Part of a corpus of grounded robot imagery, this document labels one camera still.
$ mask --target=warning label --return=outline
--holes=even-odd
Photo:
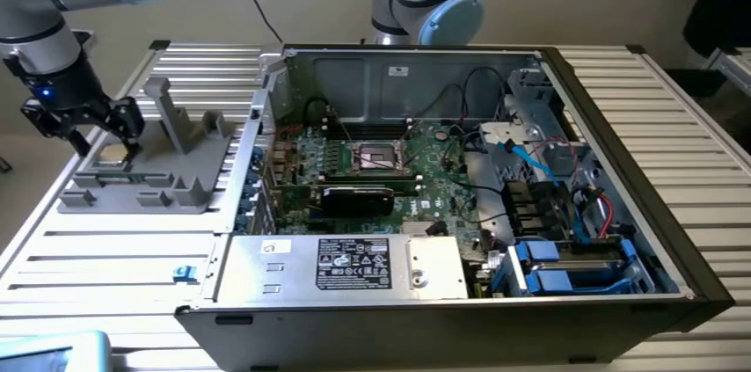
[[[391,288],[387,238],[317,240],[316,286],[321,290]]]

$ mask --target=robotic arm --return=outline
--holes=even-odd
[[[32,92],[21,112],[47,137],[69,141],[85,156],[91,145],[76,130],[95,125],[117,136],[131,157],[144,120],[133,98],[103,91],[63,11],[144,0],[0,0],[0,55]],[[483,22],[480,0],[373,0],[379,44],[463,45]]]
[[[373,0],[377,44],[464,45],[482,22],[482,0]]]
[[[91,145],[76,130],[95,125],[116,135],[135,155],[144,122],[132,98],[103,91],[63,11],[143,0],[0,0],[0,55],[33,96],[21,112],[47,137],[69,141],[85,156]]]

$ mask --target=cpu socket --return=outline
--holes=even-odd
[[[399,142],[352,144],[352,165],[357,170],[401,170],[401,159]]]

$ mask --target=sticker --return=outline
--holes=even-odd
[[[291,253],[292,240],[264,240],[260,242],[260,253],[267,255],[273,253]]]
[[[317,240],[316,287],[321,290],[389,289],[389,256],[387,238],[321,238]]]
[[[409,76],[409,68],[408,67],[389,67],[388,68],[388,76],[399,76],[407,77]]]

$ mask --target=red cable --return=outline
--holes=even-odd
[[[612,216],[614,216],[614,210],[612,210],[612,203],[610,202],[608,197],[604,195],[604,193],[600,193],[600,199],[603,202],[606,202],[606,205],[608,206],[608,218],[606,219],[604,224],[602,225],[602,231],[600,231],[600,235],[599,238],[604,238],[608,235],[608,228],[610,228],[610,223],[612,222]]]

